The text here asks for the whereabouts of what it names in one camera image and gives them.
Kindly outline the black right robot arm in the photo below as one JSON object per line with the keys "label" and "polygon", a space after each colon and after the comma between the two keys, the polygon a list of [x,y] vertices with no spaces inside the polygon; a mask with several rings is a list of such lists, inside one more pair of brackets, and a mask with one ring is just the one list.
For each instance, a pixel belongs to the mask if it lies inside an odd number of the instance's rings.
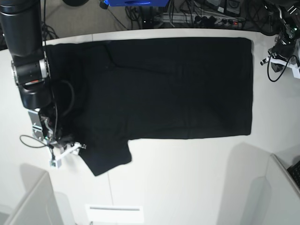
{"label": "black right robot arm", "polygon": [[22,105],[32,123],[32,138],[48,147],[50,166],[60,167],[68,154],[77,155],[86,145],[65,132],[59,119],[69,115],[75,105],[72,84],[62,80],[66,97],[55,88],[46,47],[45,12],[38,0],[2,0],[0,23],[12,56],[11,69]]}

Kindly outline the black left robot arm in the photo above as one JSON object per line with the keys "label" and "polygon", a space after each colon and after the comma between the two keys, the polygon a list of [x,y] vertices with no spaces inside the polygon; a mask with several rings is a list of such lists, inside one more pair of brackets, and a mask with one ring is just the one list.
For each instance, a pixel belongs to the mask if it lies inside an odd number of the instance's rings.
{"label": "black left robot arm", "polygon": [[300,2],[298,0],[264,0],[263,6],[269,13],[270,28],[264,25],[258,30],[266,36],[275,36],[275,44],[260,64],[271,66],[273,71],[283,73],[292,70],[295,78],[300,77]]}

